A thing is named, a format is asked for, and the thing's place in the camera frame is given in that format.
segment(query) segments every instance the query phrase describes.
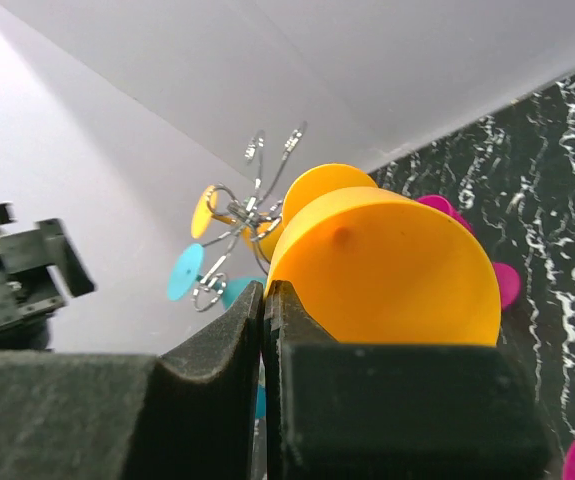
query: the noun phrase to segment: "marble pattern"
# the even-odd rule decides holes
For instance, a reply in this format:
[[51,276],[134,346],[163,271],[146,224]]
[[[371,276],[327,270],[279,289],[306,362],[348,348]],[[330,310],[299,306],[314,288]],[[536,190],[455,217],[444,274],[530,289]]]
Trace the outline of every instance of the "marble pattern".
[[490,258],[520,272],[499,348],[533,382],[558,477],[575,438],[575,75],[373,175],[412,198],[449,198]]

